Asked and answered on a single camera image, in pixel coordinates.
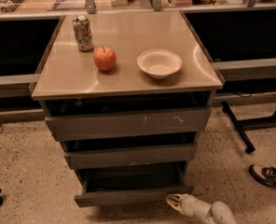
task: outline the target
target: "beige countertop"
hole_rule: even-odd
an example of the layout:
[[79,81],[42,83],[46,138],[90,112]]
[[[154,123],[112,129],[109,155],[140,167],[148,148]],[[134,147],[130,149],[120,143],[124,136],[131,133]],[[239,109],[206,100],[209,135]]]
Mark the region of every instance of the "beige countertop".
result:
[[[72,26],[74,16],[65,16],[34,89],[35,100],[222,87],[178,11],[88,15],[95,48],[111,47],[117,54],[117,67],[108,73],[94,65],[93,51],[77,49]],[[149,49],[175,52],[183,61],[181,70],[163,80],[149,77],[137,65],[138,56]]]

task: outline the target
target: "desk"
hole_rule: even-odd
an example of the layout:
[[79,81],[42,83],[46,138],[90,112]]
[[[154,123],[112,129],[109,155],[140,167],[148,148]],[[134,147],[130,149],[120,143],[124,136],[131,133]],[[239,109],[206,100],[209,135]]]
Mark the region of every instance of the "desk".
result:
[[[222,83],[180,12],[89,15],[96,48],[111,47],[115,70],[100,72],[77,49],[73,16],[62,28],[33,99],[83,187],[82,206],[165,200],[191,193],[186,168]],[[155,80],[138,68],[149,49],[178,54],[182,69]]]

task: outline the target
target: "foot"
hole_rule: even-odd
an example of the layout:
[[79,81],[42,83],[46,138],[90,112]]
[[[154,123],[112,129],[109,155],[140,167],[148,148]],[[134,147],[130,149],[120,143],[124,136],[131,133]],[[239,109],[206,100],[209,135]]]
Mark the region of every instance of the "foot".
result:
[[262,185],[276,189],[276,165],[265,167],[253,164],[249,167],[249,173]]

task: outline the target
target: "bowl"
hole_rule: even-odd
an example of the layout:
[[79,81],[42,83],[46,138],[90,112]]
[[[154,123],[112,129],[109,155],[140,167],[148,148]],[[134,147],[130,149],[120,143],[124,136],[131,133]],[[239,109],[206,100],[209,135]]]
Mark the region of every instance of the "bowl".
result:
[[157,79],[168,77],[182,67],[182,59],[165,49],[148,50],[138,57],[137,63],[142,71]]

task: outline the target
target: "terrazzo floor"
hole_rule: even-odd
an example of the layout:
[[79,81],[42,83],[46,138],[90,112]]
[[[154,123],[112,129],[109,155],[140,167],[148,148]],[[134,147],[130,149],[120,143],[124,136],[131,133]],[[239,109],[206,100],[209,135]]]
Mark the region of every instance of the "terrazzo floor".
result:
[[[238,119],[264,117],[276,103],[231,104]],[[276,128],[247,132],[256,151],[245,144],[220,106],[213,109],[186,183],[193,196],[222,201],[238,223],[276,224],[276,190],[266,188],[248,174],[252,163],[276,164]],[[201,223],[184,217],[165,202],[79,208],[74,196],[81,186],[63,158],[59,143],[44,121],[6,122],[0,129],[0,224],[4,223]]]

